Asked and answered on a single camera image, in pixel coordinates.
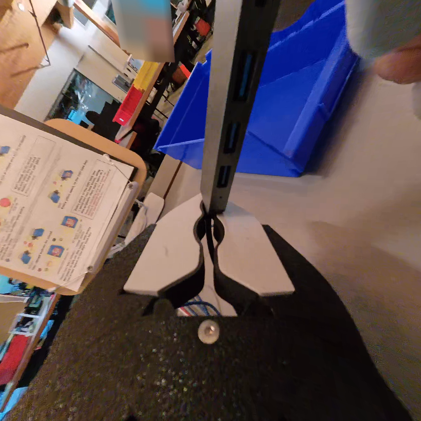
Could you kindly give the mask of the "wooden document stand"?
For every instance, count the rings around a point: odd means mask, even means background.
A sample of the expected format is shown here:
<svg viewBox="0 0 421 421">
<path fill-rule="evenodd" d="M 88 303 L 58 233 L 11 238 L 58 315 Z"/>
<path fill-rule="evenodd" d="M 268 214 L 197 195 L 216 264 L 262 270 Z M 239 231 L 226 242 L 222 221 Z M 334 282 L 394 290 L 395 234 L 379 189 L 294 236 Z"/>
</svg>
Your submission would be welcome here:
<svg viewBox="0 0 421 421">
<path fill-rule="evenodd" d="M 101 240 L 99 252 L 94 259 L 93 268 L 88 270 L 87 276 L 84 278 L 81 285 L 77 290 L 68 289 L 62 285 L 56 285 L 51 282 L 43 281 L 37 277 L 27 276 L 16 271 L 9 271 L 1 267 L 1 275 L 9 276 L 14 279 L 27 282 L 31 285 L 36 285 L 45 289 L 52 288 L 58 289 L 60 293 L 75 294 L 81 292 L 83 288 L 95 277 L 104 264 L 106 258 L 111 252 L 112 247 L 115 245 L 118 234 L 131 210 L 135 199 L 140 194 L 140 190 L 146 179 L 146 166 L 142 158 L 133 151 L 121 147 L 114 142 L 92 133 L 88 129 L 84 129 L 68 120 L 53 119 L 47 123 L 39 122 L 35 119 L 21 114 L 15 110 L 1 106 L 1 115 L 6 115 L 25 124 L 29 124 L 38 129 L 42 129 L 50 134 L 54 134 L 65 140 L 68 140 L 76 145 L 82 146 L 86 149 L 104 153 L 105 157 L 134 167 L 132 176 L 129 178 L 128 185 L 123 193 L 119 205 L 115 210 L 112 220 L 108 225 L 106 233 Z"/>
</svg>

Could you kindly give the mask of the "blue plastic bin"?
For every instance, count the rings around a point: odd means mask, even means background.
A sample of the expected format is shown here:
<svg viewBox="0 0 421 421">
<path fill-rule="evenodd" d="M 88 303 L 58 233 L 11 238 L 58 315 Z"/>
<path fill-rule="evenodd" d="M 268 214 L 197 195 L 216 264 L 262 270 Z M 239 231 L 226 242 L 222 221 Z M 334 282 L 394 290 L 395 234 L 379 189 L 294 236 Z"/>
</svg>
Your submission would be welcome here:
<svg viewBox="0 0 421 421">
<path fill-rule="evenodd" d="M 154 149 L 202 168 L 212 50 L 198 62 Z M 357 63 L 346 35 L 345 1 L 314 1 L 272 33 L 238 173 L 300 176 Z"/>
</svg>

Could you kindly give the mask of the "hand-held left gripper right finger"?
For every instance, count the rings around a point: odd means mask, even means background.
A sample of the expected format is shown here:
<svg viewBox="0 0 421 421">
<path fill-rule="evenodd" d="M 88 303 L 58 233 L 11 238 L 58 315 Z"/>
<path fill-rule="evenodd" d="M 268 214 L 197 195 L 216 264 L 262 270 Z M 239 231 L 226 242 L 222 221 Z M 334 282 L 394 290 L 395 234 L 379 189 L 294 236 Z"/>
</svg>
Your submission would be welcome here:
<svg viewBox="0 0 421 421">
<path fill-rule="evenodd" d="M 269 310 L 267 298 L 292 294 L 295 287 L 265 229 L 242 207 L 228 202 L 213 219 L 214 286 L 235 312 Z"/>
</svg>

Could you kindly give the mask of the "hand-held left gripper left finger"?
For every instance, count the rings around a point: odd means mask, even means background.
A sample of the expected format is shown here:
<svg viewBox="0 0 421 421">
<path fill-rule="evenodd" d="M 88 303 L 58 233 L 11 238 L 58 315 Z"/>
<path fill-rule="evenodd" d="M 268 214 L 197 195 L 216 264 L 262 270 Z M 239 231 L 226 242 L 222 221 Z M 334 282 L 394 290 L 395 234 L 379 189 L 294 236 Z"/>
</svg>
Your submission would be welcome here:
<svg viewBox="0 0 421 421">
<path fill-rule="evenodd" d="M 167 213 L 155 228 L 123 290 L 183 307 L 205 282 L 205 214 L 197 194 Z"/>
</svg>

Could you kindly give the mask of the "grey desk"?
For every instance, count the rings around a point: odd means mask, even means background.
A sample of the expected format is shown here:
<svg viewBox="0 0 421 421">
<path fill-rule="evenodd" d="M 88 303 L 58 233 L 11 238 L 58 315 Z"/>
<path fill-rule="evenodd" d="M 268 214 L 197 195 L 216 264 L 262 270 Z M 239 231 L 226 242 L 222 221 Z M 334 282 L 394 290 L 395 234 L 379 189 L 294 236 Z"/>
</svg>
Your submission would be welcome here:
<svg viewBox="0 0 421 421">
<path fill-rule="evenodd" d="M 299 178 L 237 173 L 230 201 L 334 287 L 378 370 L 420 420 L 420 121 L 412 85 L 362 62 Z"/>
</svg>

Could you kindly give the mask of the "person's right hand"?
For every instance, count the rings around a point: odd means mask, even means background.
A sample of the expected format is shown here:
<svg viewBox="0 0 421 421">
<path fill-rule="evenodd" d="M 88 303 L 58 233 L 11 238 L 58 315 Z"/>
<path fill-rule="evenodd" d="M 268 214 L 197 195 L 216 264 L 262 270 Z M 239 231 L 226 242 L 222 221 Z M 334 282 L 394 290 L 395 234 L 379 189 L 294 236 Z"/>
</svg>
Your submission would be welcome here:
<svg viewBox="0 0 421 421">
<path fill-rule="evenodd" d="M 420 82 L 420 45 L 398 49 L 376 59 L 374 71 L 380 78 L 400 85 Z"/>
</svg>

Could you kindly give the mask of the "grey usb hub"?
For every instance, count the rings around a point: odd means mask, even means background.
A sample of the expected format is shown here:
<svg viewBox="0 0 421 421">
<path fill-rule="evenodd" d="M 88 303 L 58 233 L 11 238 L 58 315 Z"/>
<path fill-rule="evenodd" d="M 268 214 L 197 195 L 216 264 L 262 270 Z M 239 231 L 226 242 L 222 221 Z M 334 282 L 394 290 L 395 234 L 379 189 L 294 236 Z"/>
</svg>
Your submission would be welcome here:
<svg viewBox="0 0 421 421">
<path fill-rule="evenodd" d="M 227 207 L 280 3 L 216 1 L 200 185 L 211 216 Z"/>
</svg>

